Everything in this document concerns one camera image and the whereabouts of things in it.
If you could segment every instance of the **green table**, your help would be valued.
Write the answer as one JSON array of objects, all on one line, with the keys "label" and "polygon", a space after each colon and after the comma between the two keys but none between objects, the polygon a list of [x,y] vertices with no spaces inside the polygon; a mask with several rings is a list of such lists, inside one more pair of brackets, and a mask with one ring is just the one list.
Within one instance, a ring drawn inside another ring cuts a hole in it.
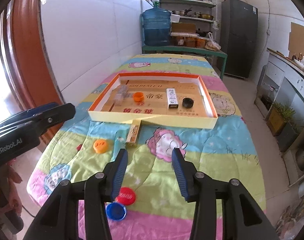
[{"label": "green table", "polygon": [[227,57],[228,54],[222,52],[221,50],[213,51],[209,49],[201,49],[201,48],[190,48],[190,47],[184,47],[184,46],[142,46],[143,53],[151,53],[152,51],[156,51],[156,53],[164,53],[165,51],[176,51],[176,52],[189,52],[189,53],[195,53],[198,55],[213,55],[217,57],[223,58],[222,68],[221,68],[221,74],[220,78],[223,80],[224,70],[225,70],[225,64],[227,63]]}]

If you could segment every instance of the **electrical wire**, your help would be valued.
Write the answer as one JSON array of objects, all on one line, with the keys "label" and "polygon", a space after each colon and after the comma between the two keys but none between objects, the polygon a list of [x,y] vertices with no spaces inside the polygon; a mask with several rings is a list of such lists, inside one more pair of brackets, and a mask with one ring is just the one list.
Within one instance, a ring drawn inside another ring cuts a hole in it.
[{"label": "electrical wire", "polygon": [[25,208],[25,206],[22,205],[22,208],[23,208],[31,217],[35,218],[35,216],[33,216],[33,215]]},{"label": "electrical wire", "polygon": [[[270,28],[270,1],[269,1],[269,0],[268,0],[268,5],[269,5],[269,18],[268,18],[268,29],[267,29],[267,32],[268,32],[268,30],[269,30],[269,28]],[[266,38],[266,40],[265,40],[265,46],[263,47],[263,50],[262,50],[262,52],[261,52],[261,54],[260,54],[260,57],[261,57],[262,53],[265,51],[265,47],[266,47],[267,44],[268,44],[268,38],[269,38],[269,35],[268,35],[268,33],[267,33],[267,38]]]}]

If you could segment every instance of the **blue bottle cap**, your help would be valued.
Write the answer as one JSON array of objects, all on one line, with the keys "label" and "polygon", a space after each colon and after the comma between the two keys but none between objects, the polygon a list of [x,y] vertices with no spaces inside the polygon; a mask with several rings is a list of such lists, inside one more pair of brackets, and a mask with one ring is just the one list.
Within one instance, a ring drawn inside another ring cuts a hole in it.
[{"label": "blue bottle cap", "polygon": [[126,216],[125,206],[117,202],[108,204],[106,211],[108,218],[114,221],[121,221]]}]

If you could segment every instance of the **wooden door frame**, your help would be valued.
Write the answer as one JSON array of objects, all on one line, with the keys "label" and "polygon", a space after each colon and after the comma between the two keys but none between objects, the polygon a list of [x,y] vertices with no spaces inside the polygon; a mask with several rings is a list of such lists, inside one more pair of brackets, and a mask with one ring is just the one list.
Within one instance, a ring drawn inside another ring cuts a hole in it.
[{"label": "wooden door frame", "polygon": [[[47,58],[40,0],[11,0],[0,16],[0,52],[7,82],[22,110],[64,103]],[[41,140],[48,144],[61,126],[48,129]]]}]

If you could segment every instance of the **orange bottle cap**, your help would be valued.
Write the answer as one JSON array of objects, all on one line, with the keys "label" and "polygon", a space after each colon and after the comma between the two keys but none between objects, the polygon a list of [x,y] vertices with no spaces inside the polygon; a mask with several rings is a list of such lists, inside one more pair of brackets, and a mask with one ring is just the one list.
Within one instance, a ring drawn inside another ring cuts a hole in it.
[{"label": "orange bottle cap", "polygon": [[104,139],[98,139],[93,144],[96,153],[105,153],[108,150],[108,142]]},{"label": "orange bottle cap", "polygon": [[144,100],[144,94],[142,92],[136,92],[133,94],[133,100],[135,102],[141,102]]}]

